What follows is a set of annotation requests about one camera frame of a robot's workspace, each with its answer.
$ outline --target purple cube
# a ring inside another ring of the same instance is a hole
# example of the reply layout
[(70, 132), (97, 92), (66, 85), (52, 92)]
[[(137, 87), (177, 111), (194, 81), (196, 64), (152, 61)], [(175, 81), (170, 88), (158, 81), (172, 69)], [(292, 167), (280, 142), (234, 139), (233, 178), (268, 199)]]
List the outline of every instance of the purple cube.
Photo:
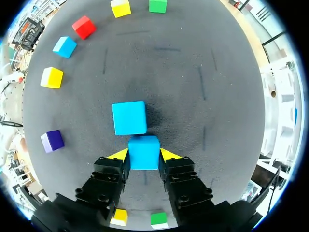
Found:
[(46, 153), (50, 153), (64, 147), (64, 142), (59, 130), (46, 132), (41, 136), (41, 140)]

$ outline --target green cube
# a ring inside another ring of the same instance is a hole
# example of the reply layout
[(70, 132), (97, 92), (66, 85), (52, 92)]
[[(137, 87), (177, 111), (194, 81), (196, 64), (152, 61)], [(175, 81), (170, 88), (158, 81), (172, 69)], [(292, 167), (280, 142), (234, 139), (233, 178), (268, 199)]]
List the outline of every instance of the green cube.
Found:
[(168, 0), (149, 0), (149, 12), (165, 13)]
[(165, 212), (151, 214), (150, 224), (153, 229), (165, 229), (168, 228), (168, 217)]

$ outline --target red cube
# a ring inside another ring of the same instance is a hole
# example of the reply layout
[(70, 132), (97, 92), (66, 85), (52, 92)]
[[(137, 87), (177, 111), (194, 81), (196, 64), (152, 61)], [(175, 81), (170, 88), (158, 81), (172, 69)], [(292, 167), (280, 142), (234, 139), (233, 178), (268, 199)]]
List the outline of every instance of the red cube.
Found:
[(95, 30), (95, 25), (87, 16), (83, 16), (72, 25), (74, 31), (84, 40), (91, 35)]

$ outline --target blue cube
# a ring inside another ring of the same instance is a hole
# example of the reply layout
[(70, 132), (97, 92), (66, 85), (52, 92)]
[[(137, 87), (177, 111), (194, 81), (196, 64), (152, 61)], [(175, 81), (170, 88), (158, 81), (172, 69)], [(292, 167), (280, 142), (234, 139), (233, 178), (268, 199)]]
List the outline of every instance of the blue cube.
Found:
[(77, 43), (69, 36), (60, 37), (56, 43), (53, 52), (64, 58), (70, 58)]
[(159, 154), (160, 142), (156, 136), (132, 137), (129, 141), (132, 170), (157, 170)]
[(41, 136), (41, 140), (46, 153), (50, 153), (64, 147), (64, 142), (59, 130), (46, 132)]
[(145, 103), (132, 101), (112, 105), (115, 135), (145, 134), (147, 132)]

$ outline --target gray carpet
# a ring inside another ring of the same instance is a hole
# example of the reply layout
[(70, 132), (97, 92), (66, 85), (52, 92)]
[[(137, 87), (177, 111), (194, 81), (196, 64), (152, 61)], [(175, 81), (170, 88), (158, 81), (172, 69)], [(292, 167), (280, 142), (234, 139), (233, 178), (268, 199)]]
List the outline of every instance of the gray carpet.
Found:
[[(40, 38), (29, 65), (24, 125), (29, 153), (51, 199), (75, 199), (99, 156), (127, 147), (114, 135), (112, 103), (143, 100), (148, 132), (161, 146), (196, 163), (215, 203), (238, 200), (256, 165), (264, 132), (262, 82), (251, 47), (218, 0), (169, 0), (166, 14), (130, 0), (132, 15), (115, 19), (109, 0), (68, 0)], [(72, 24), (97, 26), (81, 40)], [(52, 52), (60, 36), (78, 46), (70, 59)], [(64, 71), (61, 89), (40, 86), (43, 69)], [(40, 136), (61, 130), (65, 148), (46, 154)], [(176, 226), (158, 171), (131, 171), (120, 207), (125, 229), (151, 229), (165, 210)]]

